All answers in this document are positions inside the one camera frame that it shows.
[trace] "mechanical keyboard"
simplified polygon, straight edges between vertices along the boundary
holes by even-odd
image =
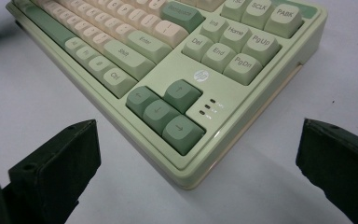
[[[310,58],[327,18],[299,0],[12,0],[7,9],[183,189]]]

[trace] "green keyboard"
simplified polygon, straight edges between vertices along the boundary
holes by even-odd
[[[7,9],[183,189],[310,58],[327,18],[297,0],[12,0]]]

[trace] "white table surface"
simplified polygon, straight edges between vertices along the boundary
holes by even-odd
[[[296,167],[304,118],[358,135],[358,1],[312,0],[318,51],[207,178],[176,187],[15,23],[0,1],[0,185],[63,128],[97,119],[103,164],[67,223],[350,223]]]

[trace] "keyboard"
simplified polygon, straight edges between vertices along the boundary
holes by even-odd
[[[300,70],[327,18],[298,0],[12,0],[7,9],[183,189]]]

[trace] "white surface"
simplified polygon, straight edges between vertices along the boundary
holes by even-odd
[[[358,2],[312,2],[329,12],[318,51],[209,176],[185,191],[161,177],[0,1],[0,185],[54,134],[97,119],[103,164],[67,223],[350,223],[295,159],[304,118],[358,134]]]

